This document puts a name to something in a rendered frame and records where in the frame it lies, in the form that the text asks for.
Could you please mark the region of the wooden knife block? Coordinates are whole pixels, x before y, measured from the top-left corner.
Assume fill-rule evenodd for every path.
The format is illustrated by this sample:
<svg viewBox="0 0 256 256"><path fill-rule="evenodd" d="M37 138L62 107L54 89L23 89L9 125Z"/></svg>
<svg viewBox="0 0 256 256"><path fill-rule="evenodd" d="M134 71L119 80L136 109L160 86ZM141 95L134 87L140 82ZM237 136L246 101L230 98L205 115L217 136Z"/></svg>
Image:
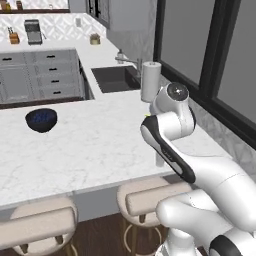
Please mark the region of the wooden knife block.
<svg viewBox="0 0 256 256"><path fill-rule="evenodd" d="M11 44L19 44L20 39L17 32L14 32L11 27L8 28L9 40Z"/></svg>

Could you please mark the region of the grey coffee machine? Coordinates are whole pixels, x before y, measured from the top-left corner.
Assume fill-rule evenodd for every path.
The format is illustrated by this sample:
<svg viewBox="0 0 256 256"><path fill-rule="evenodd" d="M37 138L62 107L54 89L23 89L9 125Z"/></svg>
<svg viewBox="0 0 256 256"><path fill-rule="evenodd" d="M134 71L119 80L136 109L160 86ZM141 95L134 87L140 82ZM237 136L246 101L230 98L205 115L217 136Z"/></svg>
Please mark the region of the grey coffee machine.
<svg viewBox="0 0 256 256"><path fill-rule="evenodd" d="M40 23L38 19L27 19L24 21L29 45L41 45L43 43Z"/></svg>

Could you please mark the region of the grey cupboard run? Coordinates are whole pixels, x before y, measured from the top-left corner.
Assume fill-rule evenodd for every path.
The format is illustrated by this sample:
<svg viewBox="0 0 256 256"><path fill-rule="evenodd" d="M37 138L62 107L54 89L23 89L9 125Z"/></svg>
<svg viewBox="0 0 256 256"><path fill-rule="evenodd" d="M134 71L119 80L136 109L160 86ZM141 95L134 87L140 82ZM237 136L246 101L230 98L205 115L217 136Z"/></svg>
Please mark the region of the grey cupboard run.
<svg viewBox="0 0 256 256"><path fill-rule="evenodd" d="M93 99L75 49L0 53L0 104Z"/></svg>

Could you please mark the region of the dark kitchen sink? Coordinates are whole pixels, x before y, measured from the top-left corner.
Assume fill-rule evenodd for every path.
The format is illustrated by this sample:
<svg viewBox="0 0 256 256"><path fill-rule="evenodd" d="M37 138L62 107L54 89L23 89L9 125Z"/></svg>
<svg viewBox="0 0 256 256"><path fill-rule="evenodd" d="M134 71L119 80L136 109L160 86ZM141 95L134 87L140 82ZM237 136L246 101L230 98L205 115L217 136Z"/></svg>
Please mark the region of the dark kitchen sink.
<svg viewBox="0 0 256 256"><path fill-rule="evenodd" d="M92 73L102 93L139 90L140 79L133 66L93 68Z"/></svg>

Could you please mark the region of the grey wall cupboard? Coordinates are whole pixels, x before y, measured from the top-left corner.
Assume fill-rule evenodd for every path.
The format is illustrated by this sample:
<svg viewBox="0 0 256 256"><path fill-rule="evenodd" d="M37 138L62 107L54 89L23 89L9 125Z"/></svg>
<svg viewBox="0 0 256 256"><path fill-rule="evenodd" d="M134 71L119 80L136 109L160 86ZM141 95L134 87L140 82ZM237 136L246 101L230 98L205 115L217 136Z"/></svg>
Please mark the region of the grey wall cupboard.
<svg viewBox="0 0 256 256"><path fill-rule="evenodd" d="M73 13L87 13L111 31L139 31L149 27L153 0L68 0Z"/></svg>

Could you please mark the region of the silver tap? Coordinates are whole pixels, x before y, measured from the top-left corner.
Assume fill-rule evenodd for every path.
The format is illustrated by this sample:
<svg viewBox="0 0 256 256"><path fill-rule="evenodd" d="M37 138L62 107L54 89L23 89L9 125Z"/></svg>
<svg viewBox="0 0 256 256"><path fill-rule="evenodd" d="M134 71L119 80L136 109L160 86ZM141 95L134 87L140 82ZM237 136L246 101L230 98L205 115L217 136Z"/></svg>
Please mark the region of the silver tap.
<svg viewBox="0 0 256 256"><path fill-rule="evenodd" d="M130 59L125 59L125 58L121 58L121 57L115 57L115 60L119 61L121 64L123 64L124 62L135 64L136 70L137 70L136 77L141 78L142 59L138 58L137 60L130 60Z"/></svg>

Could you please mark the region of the dark blue bowl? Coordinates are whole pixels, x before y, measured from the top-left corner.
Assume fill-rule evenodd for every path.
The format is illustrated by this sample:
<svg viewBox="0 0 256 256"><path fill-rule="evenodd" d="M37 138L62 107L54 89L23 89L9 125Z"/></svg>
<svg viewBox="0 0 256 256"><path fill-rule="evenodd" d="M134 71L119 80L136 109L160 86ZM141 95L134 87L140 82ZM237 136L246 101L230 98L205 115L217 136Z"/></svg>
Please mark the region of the dark blue bowl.
<svg viewBox="0 0 256 256"><path fill-rule="evenodd" d="M57 112L50 108L39 108L30 111L25 116L26 123L32 130L45 133L50 131L57 123Z"/></svg>

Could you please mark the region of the tan round jar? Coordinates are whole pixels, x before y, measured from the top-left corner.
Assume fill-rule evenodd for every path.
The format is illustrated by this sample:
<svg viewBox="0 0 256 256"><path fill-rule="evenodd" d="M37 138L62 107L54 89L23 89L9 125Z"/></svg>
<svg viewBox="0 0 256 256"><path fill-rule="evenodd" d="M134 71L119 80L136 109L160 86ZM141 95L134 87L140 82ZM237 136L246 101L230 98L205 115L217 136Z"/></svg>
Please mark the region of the tan round jar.
<svg viewBox="0 0 256 256"><path fill-rule="evenodd" d="M95 33L90 35L90 44L91 45L99 45L101 43L100 41L100 35Z"/></svg>

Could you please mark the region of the dark wooden wall shelf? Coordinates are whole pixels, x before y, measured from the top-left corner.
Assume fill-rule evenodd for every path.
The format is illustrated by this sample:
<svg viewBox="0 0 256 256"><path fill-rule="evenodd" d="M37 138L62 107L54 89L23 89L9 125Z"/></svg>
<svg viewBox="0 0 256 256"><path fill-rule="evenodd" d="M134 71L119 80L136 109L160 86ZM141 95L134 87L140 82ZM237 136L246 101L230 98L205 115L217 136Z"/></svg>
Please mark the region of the dark wooden wall shelf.
<svg viewBox="0 0 256 256"><path fill-rule="evenodd" d="M0 0L0 14L69 12L69 0Z"/></svg>

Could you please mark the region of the white paper towel roll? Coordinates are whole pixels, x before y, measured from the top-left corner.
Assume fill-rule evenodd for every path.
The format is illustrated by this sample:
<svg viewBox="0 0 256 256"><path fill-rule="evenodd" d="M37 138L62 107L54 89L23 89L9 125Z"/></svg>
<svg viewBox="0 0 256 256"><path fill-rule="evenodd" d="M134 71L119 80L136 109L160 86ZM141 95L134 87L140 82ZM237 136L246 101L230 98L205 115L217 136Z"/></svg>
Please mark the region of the white paper towel roll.
<svg viewBox="0 0 256 256"><path fill-rule="evenodd" d="M159 62L148 61L142 65L141 100L150 103L154 100L160 88L162 65Z"/></svg>

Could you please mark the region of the beige round stool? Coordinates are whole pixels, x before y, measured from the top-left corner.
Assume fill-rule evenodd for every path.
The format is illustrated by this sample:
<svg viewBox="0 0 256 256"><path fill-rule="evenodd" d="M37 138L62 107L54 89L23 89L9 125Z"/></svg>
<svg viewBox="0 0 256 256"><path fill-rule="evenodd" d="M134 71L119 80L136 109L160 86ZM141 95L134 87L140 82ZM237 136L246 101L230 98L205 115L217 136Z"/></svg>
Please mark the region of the beige round stool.
<svg viewBox="0 0 256 256"><path fill-rule="evenodd" d="M20 256L78 256L72 238L78 210L68 197L53 198L17 207L10 219L0 222L0 250L12 248Z"/></svg>
<svg viewBox="0 0 256 256"><path fill-rule="evenodd" d="M123 184L117 191L117 204L122 215L122 244L127 256L154 256L137 254L138 229L146 229L149 239L156 233L159 244L167 234L157 216L156 206L159 201L173 195L190 192L192 188L186 182L169 183L163 177L154 177Z"/></svg>

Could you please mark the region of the black window frame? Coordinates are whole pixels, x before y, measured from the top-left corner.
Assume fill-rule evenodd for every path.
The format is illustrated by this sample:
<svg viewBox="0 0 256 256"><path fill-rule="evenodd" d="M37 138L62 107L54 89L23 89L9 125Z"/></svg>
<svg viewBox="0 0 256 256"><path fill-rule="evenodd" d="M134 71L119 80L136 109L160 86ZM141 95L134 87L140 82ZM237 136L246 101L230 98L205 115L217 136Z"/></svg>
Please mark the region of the black window frame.
<svg viewBox="0 0 256 256"><path fill-rule="evenodd" d="M215 0L199 84L161 57L166 2L157 0L153 51L153 60L163 65L161 74L171 81L186 85L197 104L256 150L256 124L217 98L241 0Z"/></svg>

